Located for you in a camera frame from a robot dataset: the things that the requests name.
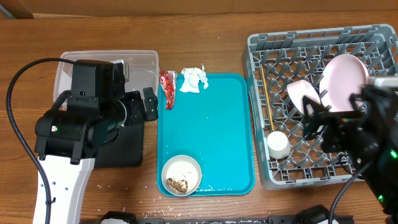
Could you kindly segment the grey bowl with rice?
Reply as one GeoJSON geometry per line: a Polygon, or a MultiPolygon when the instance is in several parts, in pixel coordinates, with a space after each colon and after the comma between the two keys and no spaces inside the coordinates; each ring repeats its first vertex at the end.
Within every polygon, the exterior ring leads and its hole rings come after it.
{"type": "Polygon", "coordinates": [[[202,172],[199,163],[194,158],[177,155],[164,164],[160,177],[162,185],[169,194],[186,197],[199,188],[202,172]]]}

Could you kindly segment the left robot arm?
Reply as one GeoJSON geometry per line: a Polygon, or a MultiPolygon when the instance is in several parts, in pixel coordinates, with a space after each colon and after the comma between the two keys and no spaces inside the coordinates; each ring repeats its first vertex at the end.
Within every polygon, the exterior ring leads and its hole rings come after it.
{"type": "Polygon", "coordinates": [[[49,223],[79,223],[95,168],[139,166],[144,124],[158,118],[152,88],[77,89],[62,93],[35,127],[35,152],[47,176],[49,223]]]}

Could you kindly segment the clear plastic bin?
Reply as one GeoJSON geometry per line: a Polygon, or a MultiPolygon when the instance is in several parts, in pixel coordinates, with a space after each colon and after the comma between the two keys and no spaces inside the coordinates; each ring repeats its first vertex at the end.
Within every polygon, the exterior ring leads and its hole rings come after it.
{"type": "MultiPolygon", "coordinates": [[[[129,65],[129,80],[125,83],[127,92],[151,87],[159,94],[159,56],[154,50],[86,50],[64,52],[61,58],[67,60],[100,60],[115,62],[123,60],[129,65]]],[[[55,75],[53,99],[56,100],[72,84],[72,65],[60,62],[55,75]]]]}

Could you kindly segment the grey dishwasher rack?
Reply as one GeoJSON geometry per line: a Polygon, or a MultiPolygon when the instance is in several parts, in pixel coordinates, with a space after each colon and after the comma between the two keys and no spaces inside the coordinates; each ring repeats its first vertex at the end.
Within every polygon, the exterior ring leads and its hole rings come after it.
{"type": "Polygon", "coordinates": [[[287,85],[306,80],[320,92],[323,70],[335,57],[359,58],[371,76],[397,75],[397,35],[387,24],[253,34],[243,53],[244,75],[254,117],[254,142],[262,186],[267,190],[292,189],[342,183],[354,172],[342,153],[321,150],[322,137],[303,138],[303,116],[292,103],[287,85]],[[274,131],[283,132],[291,144],[288,156],[269,155],[271,133],[260,65],[264,68],[274,131]]]}

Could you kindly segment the black plastic bin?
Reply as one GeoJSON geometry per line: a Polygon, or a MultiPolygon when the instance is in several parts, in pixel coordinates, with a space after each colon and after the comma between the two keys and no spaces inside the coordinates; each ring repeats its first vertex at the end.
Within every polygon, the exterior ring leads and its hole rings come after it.
{"type": "Polygon", "coordinates": [[[144,124],[121,126],[119,132],[110,134],[111,143],[99,148],[95,159],[95,169],[135,167],[142,163],[144,148],[144,124]]]}

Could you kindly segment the red foil wrapper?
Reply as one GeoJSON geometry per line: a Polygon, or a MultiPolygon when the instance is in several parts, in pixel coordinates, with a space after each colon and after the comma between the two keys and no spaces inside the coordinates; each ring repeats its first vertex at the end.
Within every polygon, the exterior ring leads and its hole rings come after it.
{"type": "Polygon", "coordinates": [[[166,97],[165,109],[171,110],[175,104],[175,91],[177,87],[177,72],[176,71],[160,71],[159,83],[163,89],[166,97]]]}

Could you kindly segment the large pink plate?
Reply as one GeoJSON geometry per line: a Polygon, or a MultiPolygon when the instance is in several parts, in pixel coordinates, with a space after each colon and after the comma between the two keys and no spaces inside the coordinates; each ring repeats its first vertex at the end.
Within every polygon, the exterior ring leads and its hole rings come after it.
{"type": "Polygon", "coordinates": [[[320,81],[320,92],[326,90],[321,98],[322,104],[331,106],[329,111],[352,111],[349,102],[352,93],[360,93],[367,83],[369,72],[359,58],[351,54],[341,54],[333,58],[323,70],[320,81]]]}

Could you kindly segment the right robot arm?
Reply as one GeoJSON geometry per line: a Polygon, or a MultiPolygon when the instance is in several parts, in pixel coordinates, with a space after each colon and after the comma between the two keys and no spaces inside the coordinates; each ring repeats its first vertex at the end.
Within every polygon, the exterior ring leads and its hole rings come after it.
{"type": "Polygon", "coordinates": [[[348,187],[362,177],[383,212],[387,223],[397,223],[397,93],[388,88],[365,85],[351,94],[351,111],[331,112],[311,98],[302,98],[303,136],[312,140],[321,135],[324,152],[346,152],[356,172],[345,183],[330,208],[335,209],[348,187]]]}

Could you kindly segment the crumpled white napkin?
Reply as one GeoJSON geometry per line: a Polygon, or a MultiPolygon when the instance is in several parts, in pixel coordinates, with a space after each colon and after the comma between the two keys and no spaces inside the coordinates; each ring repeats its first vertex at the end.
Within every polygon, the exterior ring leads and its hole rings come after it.
{"type": "Polygon", "coordinates": [[[199,82],[202,82],[204,89],[207,89],[209,86],[204,64],[201,65],[201,68],[183,68],[182,75],[184,81],[180,91],[183,93],[199,93],[199,82]]]}

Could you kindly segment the white cup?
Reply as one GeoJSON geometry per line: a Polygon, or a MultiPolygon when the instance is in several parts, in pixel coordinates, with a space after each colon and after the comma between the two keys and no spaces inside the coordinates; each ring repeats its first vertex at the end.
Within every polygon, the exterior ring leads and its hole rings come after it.
{"type": "Polygon", "coordinates": [[[274,159],[283,159],[289,155],[291,144],[281,131],[273,131],[267,137],[269,155],[274,159]]]}

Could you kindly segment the small pink bowl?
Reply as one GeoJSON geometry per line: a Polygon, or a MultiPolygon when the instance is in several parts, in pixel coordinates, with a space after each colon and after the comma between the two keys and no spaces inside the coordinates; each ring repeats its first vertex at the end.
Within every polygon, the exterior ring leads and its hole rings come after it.
{"type": "Polygon", "coordinates": [[[303,97],[307,96],[318,104],[321,103],[320,97],[311,83],[306,80],[299,80],[287,85],[287,93],[301,114],[304,114],[303,97]]]}

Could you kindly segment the teal plastic tray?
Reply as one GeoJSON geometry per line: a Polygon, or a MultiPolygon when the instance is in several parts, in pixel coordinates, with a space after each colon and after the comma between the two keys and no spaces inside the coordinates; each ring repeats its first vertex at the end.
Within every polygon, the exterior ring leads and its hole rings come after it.
{"type": "Polygon", "coordinates": [[[165,163],[179,155],[194,158],[202,179],[194,196],[248,194],[255,184],[251,116],[245,79],[237,73],[209,73],[209,86],[199,93],[176,91],[175,104],[166,109],[159,93],[157,185],[165,163]]]}

